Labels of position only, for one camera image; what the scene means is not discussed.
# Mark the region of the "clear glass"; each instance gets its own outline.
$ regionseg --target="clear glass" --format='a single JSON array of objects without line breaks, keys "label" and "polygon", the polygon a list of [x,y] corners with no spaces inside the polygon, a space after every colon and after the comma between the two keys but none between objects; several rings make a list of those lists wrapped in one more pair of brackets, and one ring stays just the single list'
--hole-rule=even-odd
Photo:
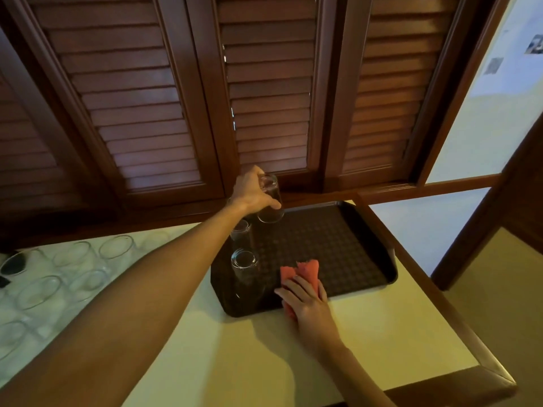
[{"label": "clear glass", "polygon": [[118,277],[139,259],[139,250],[132,237],[127,234],[105,241],[98,252],[111,268],[112,279]]},{"label": "clear glass", "polygon": [[[269,194],[270,196],[272,196],[272,198],[275,198],[282,204],[277,177],[273,174],[261,174],[260,176],[258,176],[258,179],[262,191],[264,191],[266,194]],[[261,222],[274,223],[281,220],[284,215],[285,210],[283,208],[275,210],[272,207],[264,207],[261,211],[258,212],[257,217]]]},{"label": "clear glass", "polygon": [[68,283],[90,270],[109,271],[104,260],[98,257],[87,241],[78,241],[57,253],[53,257],[53,264]]},{"label": "clear glass", "polygon": [[109,276],[103,270],[91,270],[73,280],[68,289],[72,303],[89,302],[109,283]]},{"label": "clear glass", "polygon": [[250,284],[258,272],[258,256],[254,251],[238,248],[230,259],[236,277],[246,284]]},{"label": "clear glass", "polygon": [[15,307],[15,301],[6,289],[0,289],[0,324],[20,320],[24,316]]},{"label": "clear glass", "polygon": [[230,233],[234,250],[244,248],[254,250],[253,229],[247,220],[241,220]]},{"label": "clear glass", "polygon": [[70,302],[68,289],[58,276],[40,278],[17,295],[17,307],[31,318],[29,323],[44,337]]},{"label": "clear glass", "polygon": [[10,281],[5,289],[16,295],[32,281],[56,272],[51,260],[39,248],[29,248],[4,261],[0,274]]},{"label": "clear glass", "polygon": [[0,381],[7,382],[44,348],[44,341],[22,321],[0,325]]},{"label": "clear glass", "polygon": [[170,241],[170,236],[165,231],[154,231],[150,233],[141,243],[141,250],[149,253]]}]

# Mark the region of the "forearm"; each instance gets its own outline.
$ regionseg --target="forearm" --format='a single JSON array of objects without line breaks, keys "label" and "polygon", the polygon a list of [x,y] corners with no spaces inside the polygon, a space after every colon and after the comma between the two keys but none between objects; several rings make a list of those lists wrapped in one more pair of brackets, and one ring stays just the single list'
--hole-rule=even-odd
[{"label": "forearm", "polygon": [[319,358],[349,407],[395,407],[345,346]]},{"label": "forearm", "polygon": [[0,391],[2,404],[122,404],[243,215],[235,205],[225,207],[139,260]]}]

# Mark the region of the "brown tray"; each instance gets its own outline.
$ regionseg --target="brown tray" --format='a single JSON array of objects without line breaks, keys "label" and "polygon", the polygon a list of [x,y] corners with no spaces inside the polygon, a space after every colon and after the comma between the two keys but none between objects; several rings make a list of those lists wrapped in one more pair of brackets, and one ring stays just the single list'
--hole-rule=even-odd
[{"label": "brown tray", "polygon": [[319,260],[319,279],[329,297],[391,284],[397,279],[394,252],[381,242],[354,205],[338,201],[287,209],[281,221],[253,227],[258,272],[241,282],[230,265],[231,239],[211,264],[211,285],[224,311],[242,317],[281,307],[273,290],[279,267]]}]

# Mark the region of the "white wall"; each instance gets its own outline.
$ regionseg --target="white wall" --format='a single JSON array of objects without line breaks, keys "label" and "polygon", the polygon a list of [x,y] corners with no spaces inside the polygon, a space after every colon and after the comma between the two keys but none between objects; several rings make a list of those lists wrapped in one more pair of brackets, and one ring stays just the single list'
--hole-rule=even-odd
[{"label": "white wall", "polygon": [[[514,13],[507,27],[512,23],[518,23],[519,26],[526,24],[530,7],[540,2],[541,0],[512,0],[509,3],[471,85],[470,92],[473,91],[475,81],[486,68],[487,59],[491,55],[503,53],[503,51],[495,51],[492,54],[492,48],[508,16]],[[506,67],[503,70],[508,68],[510,71],[503,75],[505,79],[512,77],[514,74],[511,73],[515,72],[514,67]],[[427,182],[498,174],[542,111],[543,80],[541,79],[529,91],[522,94],[470,96],[468,93]]]},{"label": "white wall", "polygon": [[[496,34],[516,1],[509,3]],[[520,1],[529,6],[541,0]],[[515,19],[523,22],[528,15],[518,14]],[[488,51],[486,55],[478,75],[486,67]],[[501,172],[542,111],[543,80],[523,94],[473,97],[468,94],[427,182]],[[488,189],[464,191],[371,208],[423,270],[431,274],[487,192]]]},{"label": "white wall", "polygon": [[453,192],[370,207],[430,275],[488,190]]}]

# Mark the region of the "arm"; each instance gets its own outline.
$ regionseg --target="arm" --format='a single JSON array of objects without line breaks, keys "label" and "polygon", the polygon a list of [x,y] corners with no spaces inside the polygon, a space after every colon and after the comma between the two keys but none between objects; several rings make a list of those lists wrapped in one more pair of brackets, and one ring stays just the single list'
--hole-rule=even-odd
[{"label": "arm", "polygon": [[341,341],[320,281],[320,298],[299,276],[285,281],[275,293],[283,299],[283,305],[288,303],[293,308],[302,344],[328,372],[350,407],[395,407]]},{"label": "arm", "polygon": [[2,405],[120,406],[178,324],[234,226],[278,201],[254,167],[238,177],[231,203],[147,254],[102,291],[0,390]]}]

